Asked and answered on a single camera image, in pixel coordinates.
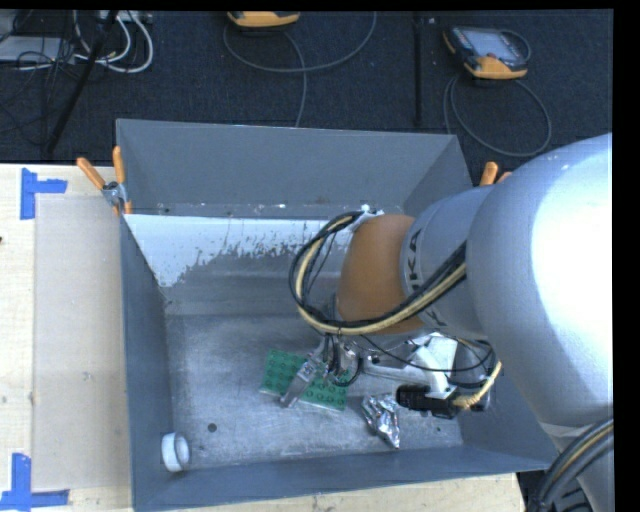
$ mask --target black cable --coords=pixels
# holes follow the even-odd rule
[[[473,365],[473,366],[469,366],[467,368],[428,368],[426,366],[421,366],[415,363],[412,363],[411,361],[408,361],[402,357],[399,357],[385,349],[383,349],[382,347],[380,347],[378,344],[374,343],[368,336],[365,336],[364,334],[360,334],[359,335],[361,338],[364,338],[365,340],[367,340],[371,346],[373,346],[374,348],[376,348],[377,350],[379,350],[380,352],[382,352],[383,354],[388,355],[389,357],[392,357],[393,359],[400,361],[404,364],[407,364],[409,366],[413,366],[414,368],[419,368],[420,370],[426,370],[426,371],[430,371],[430,372],[451,372],[451,371],[456,371],[456,372],[467,372],[467,371],[471,371],[471,370],[475,370],[476,368],[479,368],[480,366],[482,366],[484,363],[487,362],[487,360],[489,359],[489,357],[491,357],[491,355],[493,354],[493,349],[491,349],[487,355],[482,359],[482,361],[480,361],[478,364]]]
[[[546,107],[544,106],[544,104],[542,103],[542,100],[526,85],[524,85],[524,83],[522,83],[519,80],[515,80],[516,85],[522,87],[537,103],[537,105],[540,107],[540,109],[542,110],[542,113],[545,116],[545,121],[547,124],[547,135],[545,137],[544,142],[542,143],[542,145],[540,145],[538,148],[534,149],[533,151],[529,151],[529,152],[525,152],[525,153],[518,153],[518,152],[514,152],[514,151],[506,151],[504,149],[500,149],[497,148],[495,146],[492,146],[491,144],[489,144],[488,142],[486,142],[485,140],[481,139],[477,134],[475,134],[471,128],[469,128],[469,126],[462,120],[462,117],[460,116],[460,113],[458,112],[458,108],[456,106],[456,102],[455,102],[455,97],[454,97],[454,91],[455,91],[455,86],[458,83],[458,80],[460,79],[461,76],[464,75],[464,72],[460,73],[457,76],[454,76],[449,83],[447,84],[447,86],[445,87],[444,90],[444,98],[442,101],[442,108],[443,108],[443,112],[444,112],[444,123],[445,126],[447,128],[447,133],[452,133],[451,132],[451,126],[449,124],[449,114],[447,112],[447,99],[449,100],[449,105],[451,106],[451,110],[453,110],[453,113],[456,116],[456,119],[458,121],[458,123],[460,123],[460,126],[462,126],[462,128],[473,138],[475,139],[478,143],[482,144],[484,147],[495,151],[496,153],[499,153],[501,155],[505,155],[505,156],[513,156],[513,157],[518,157],[518,158],[531,158],[539,153],[541,153],[542,151],[544,151],[546,149],[546,147],[549,145],[549,142],[551,141],[551,118],[549,116],[549,113],[547,112]]]
[[[327,64],[319,64],[317,66],[310,66],[310,67],[305,67],[303,65],[302,67],[299,67],[299,68],[272,68],[268,66],[261,66],[259,64],[254,64],[253,62],[248,61],[247,59],[245,59],[244,57],[241,57],[238,53],[236,53],[233,50],[233,48],[231,48],[231,46],[229,45],[229,41],[227,38],[227,32],[229,29],[228,24],[225,25],[224,30],[222,31],[222,40],[231,55],[233,55],[236,59],[238,59],[243,64],[246,64],[247,66],[250,66],[254,69],[259,69],[261,71],[270,71],[272,73],[308,73],[312,71],[324,71],[326,69],[330,69],[340,64],[344,64],[352,57],[355,57],[355,55],[357,55],[360,52],[360,50],[362,50],[362,48],[364,48],[364,46],[369,42],[369,39],[371,39],[371,35],[373,34],[374,29],[376,28],[377,18],[378,18],[378,13],[376,11],[373,11],[373,18],[371,21],[371,28],[369,29],[369,33],[366,35],[366,37],[360,43],[360,45],[358,45],[358,47],[355,50],[353,50],[351,53],[333,62],[329,62]]]
[[[360,374],[362,373],[362,369],[364,367],[364,360],[362,357],[358,358],[358,363],[356,366],[356,371],[353,374],[353,377],[351,377],[347,382],[342,382],[340,380],[338,380],[336,377],[334,377],[332,379],[333,384],[335,384],[336,386],[340,387],[340,388],[348,388],[349,386],[351,386],[356,380],[358,380],[358,377],[360,377]]]
[[[610,449],[613,449],[613,418],[593,425],[556,458],[530,496],[528,512],[548,510],[571,480]]]
[[[386,320],[387,318],[390,318],[391,316],[397,314],[398,312],[402,311],[403,309],[411,305],[415,300],[417,300],[420,296],[422,296],[431,287],[437,286],[439,283],[441,283],[456,268],[458,268],[460,264],[464,262],[464,255],[466,251],[466,241],[460,244],[460,246],[453,252],[453,254],[449,258],[447,258],[447,260],[445,260],[444,263],[428,279],[426,279],[419,288],[417,288],[409,297],[407,297],[407,299],[405,299],[403,302],[398,304],[391,311],[388,311],[387,313],[380,315],[378,317],[368,318],[365,320],[339,321],[334,318],[328,318],[322,311],[318,310],[315,307],[310,306],[306,302],[306,297],[304,293],[302,297],[298,296],[295,290],[295,269],[298,265],[298,262],[302,258],[303,254],[305,254],[316,241],[323,239],[329,233],[333,233],[333,232],[337,232],[342,229],[345,229],[350,224],[353,224],[353,222],[355,222],[357,218],[360,215],[362,215],[362,213],[363,212],[360,211],[360,212],[351,212],[351,213],[343,214],[336,217],[335,219],[328,222],[327,224],[325,224],[325,226],[323,226],[320,232],[315,237],[313,237],[309,242],[307,242],[300,251],[298,251],[298,253],[294,257],[294,260],[291,266],[289,267],[289,289],[296,303],[310,315],[315,316],[316,318],[320,319],[322,322],[330,324],[335,327],[340,327],[340,328],[363,327],[363,326],[371,325],[372,323],[381,322]],[[328,229],[328,226],[331,226],[336,222],[338,222],[339,220],[342,220],[343,218],[348,218],[348,217],[352,217],[350,222],[339,225],[339,226],[334,226],[333,228]],[[311,265],[307,266],[307,268],[305,269],[305,272],[311,272],[311,271],[312,271],[312,266]],[[424,310],[428,306],[429,304],[426,304],[420,311]]]
[[[591,505],[586,501],[583,501],[582,503],[576,503],[574,505],[571,505],[570,507],[559,510],[558,512],[576,512],[577,510],[580,510],[582,508],[586,508],[586,512],[593,512]]]
[[[294,125],[297,128],[297,127],[300,126],[300,120],[302,119],[302,112],[304,111],[306,98],[307,98],[307,73],[311,72],[311,71],[321,71],[321,70],[325,70],[325,69],[330,69],[330,68],[335,67],[335,66],[337,66],[339,64],[343,64],[344,62],[348,61],[350,58],[354,57],[365,46],[365,44],[367,44],[367,42],[371,38],[371,35],[373,34],[373,30],[374,30],[374,28],[376,26],[376,19],[377,19],[377,13],[374,11],[374,13],[373,13],[373,21],[372,21],[371,29],[369,30],[369,33],[365,37],[364,41],[362,41],[362,43],[360,43],[360,45],[353,52],[351,52],[350,54],[346,55],[345,57],[342,57],[341,59],[338,59],[338,60],[336,60],[334,62],[330,62],[330,63],[327,63],[327,64],[321,64],[321,65],[318,65],[318,66],[312,66],[312,67],[306,67],[305,62],[304,62],[304,57],[302,56],[302,51],[300,50],[300,47],[298,46],[298,44],[295,42],[295,40],[287,32],[284,32],[283,34],[289,40],[289,42],[293,46],[293,49],[298,54],[298,59],[300,60],[300,67],[299,68],[271,68],[271,67],[267,67],[267,66],[261,66],[261,65],[258,65],[258,64],[254,64],[254,63],[244,59],[238,53],[236,53],[231,48],[231,46],[229,45],[229,40],[227,38],[227,31],[229,29],[229,25],[225,25],[223,33],[222,33],[222,39],[224,41],[224,44],[225,44],[227,50],[229,51],[229,53],[232,56],[234,56],[240,62],[242,62],[242,63],[246,64],[247,66],[250,66],[250,67],[252,67],[254,69],[259,69],[261,71],[269,71],[269,72],[273,72],[273,73],[302,73],[302,99],[300,100],[300,108],[298,109],[298,115],[296,117],[296,121],[295,121],[295,125]]]
[[[316,279],[320,275],[320,272],[322,271],[322,268],[324,267],[325,263],[327,262],[327,259],[329,258],[329,253],[331,252],[331,248],[333,247],[333,243],[335,242],[337,235],[338,235],[338,233],[334,233],[333,235],[331,235],[331,241],[329,242],[329,247],[327,247],[327,250],[324,253],[324,258],[322,258],[322,261],[320,262],[320,266],[318,267],[318,270],[316,270],[316,274],[313,276],[313,279],[309,283],[308,289],[306,291],[307,295],[309,295],[311,293],[311,288],[313,288],[313,284],[316,282]]]
[[[302,52],[300,51],[300,47],[298,46],[298,44],[293,40],[293,38],[289,34],[287,34],[285,32],[284,35],[289,40],[289,42],[293,46],[293,49],[298,54],[298,58],[300,59],[300,65],[304,68],[304,57],[302,56]],[[306,101],[307,101],[307,72],[303,71],[303,73],[302,73],[302,99],[300,100],[300,108],[298,109],[298,116],[296,117],[296,123],[294,125],[296,128],[298,128],[300,126],[300,120],[302,119],[302,112],[304,111],[304,105],[305,105]]]
[[[11,36],[15,35],[31,17],[34,10],[35,9],[29,9],[29,12],[20,21],[20,25],[18,25],[18,15],[14,16],[13,21],[11,22],[11,30],[9,30],[9,32],[5,32],[4,34],[0,34],[0,43],[2,43],[5,39],[9,39]]]

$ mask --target orange clip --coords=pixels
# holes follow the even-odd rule
[[[498,164],[495,162],[487,162],[484,166],[484,172],[480,178],[480,186],[493,185],[498,177]]]
[[[126,179],[125,171],[124,171],[124,161],[122,160],[122,150],[120,146],[115,146],[113,148],[113,167],[116,171],[116,181],[118,183],[124,183]],[[126,203],[124,203],[124,213],[132,213],[133,204],[129,199]]]

